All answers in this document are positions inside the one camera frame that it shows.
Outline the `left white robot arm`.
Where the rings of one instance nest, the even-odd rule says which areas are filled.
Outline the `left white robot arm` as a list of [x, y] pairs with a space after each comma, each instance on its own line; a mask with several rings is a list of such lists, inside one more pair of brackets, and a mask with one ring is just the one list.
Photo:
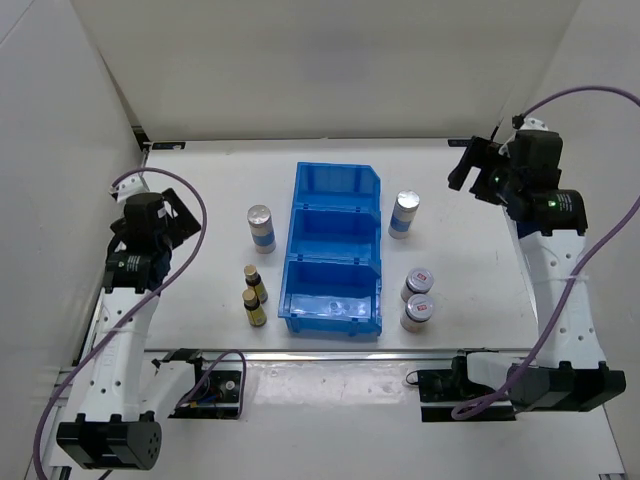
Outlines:
[[148, 471], [176, 402], [198, 400], [210, 386], [207, 372], [185, 360], [158, 362], [158, 379], [140, 386], [158, 290], [169, 284], [174, 249], [201, 225], [166, 189], [130, 196], [111, 229], [88, 389], [75, 419], [59, 424], [56, 442], [83, 469]]

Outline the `silver-lid shaker blue label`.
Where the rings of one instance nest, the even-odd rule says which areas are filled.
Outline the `silver-lid shaker blue label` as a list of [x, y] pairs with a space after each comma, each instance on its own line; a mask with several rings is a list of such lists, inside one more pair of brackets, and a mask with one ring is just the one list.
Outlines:
[[247, 222], [258, 253], [269, 254], [276, 248], [272, 213], [262, 204], [253, 205], [247, 212]]
[[413, 190], [402, 190], [396, 195], [388, 227], [392, 238], [404, 239], [409, 236], [419, 205], [420, 197]]

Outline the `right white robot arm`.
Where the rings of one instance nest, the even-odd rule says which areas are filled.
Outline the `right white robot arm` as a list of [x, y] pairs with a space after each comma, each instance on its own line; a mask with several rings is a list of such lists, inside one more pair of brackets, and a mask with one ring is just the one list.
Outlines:
[[[451, 412], [457, 421], [477, 417], [501, 399], [517, 411], [588, 412], [626, 389], [624, 372], [608, 367], [595, 333], [582, 271], [596, 251], [586, 247], [582, 195], [560, 186], [562, 149], [560, 135], [546, 130], [521, 129], [504, 144], [474, 136], [448, 176], [449, 188], [460, 190], [477, 169], [471, 193], [501, 206], [514, 224], [538, 328], [522, 360], [467, 353], [466, 365], [449, 375], [452, 393], [466, 400]], [[484, 387], [490, 393], [476, 397]]]

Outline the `small yellow bottle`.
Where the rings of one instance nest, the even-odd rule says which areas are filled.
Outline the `small yellow bottle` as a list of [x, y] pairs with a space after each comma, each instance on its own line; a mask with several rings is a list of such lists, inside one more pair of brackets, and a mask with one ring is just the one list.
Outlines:
[[268, 300], [268, 292], [257, 267], [253, 264], [246, 265], [244, 267], [244, 277], [247, 287], [256, 293], [261, 304], [265, 303]]
[[267, 316], [256, 292], [247, 288], [242, 293], [242, 299], [249, 324], [253, 327], [264, 326], [267, 322]]

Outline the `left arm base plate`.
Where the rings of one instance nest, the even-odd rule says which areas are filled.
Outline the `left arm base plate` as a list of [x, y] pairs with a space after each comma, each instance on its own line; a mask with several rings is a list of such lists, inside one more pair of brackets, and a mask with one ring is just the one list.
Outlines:
[[208, 361], [200, 350], [178, 349], [164, 360], [185, 360], [194, 369], [194, 386], [169, 415], [171, 419], [241, 419], [248, 373], [242, 352], [227, 350]]

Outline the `red-label spice jar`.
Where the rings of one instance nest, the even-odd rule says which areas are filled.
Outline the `red-label spice jar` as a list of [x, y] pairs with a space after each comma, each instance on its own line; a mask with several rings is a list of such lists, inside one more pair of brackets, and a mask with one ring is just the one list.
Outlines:
[[414, 294], [405, 303], [401, 326], [410, 333], [419, 333], [432, 317], [435, 303], [431, 296]]
[[435, 282], [433, 274], [426, 268], [417, 267], [411, 269], [401, 289], [401, 298], [407, 302], [413, 295], [427, 294]]

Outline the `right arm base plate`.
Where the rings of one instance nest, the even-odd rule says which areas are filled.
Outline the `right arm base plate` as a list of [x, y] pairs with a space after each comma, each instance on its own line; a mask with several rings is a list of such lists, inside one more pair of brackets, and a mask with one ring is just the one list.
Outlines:
[[453, 408], [468, 400], [479, 400], [494, 392], [488, 386], [471, 382], [467, 378], [464, 355], [457, 355], [448, 367], [423, 368], [405, 376], [408, 386], [417, 387], [421, 421], [423, 423], [450, 423]]

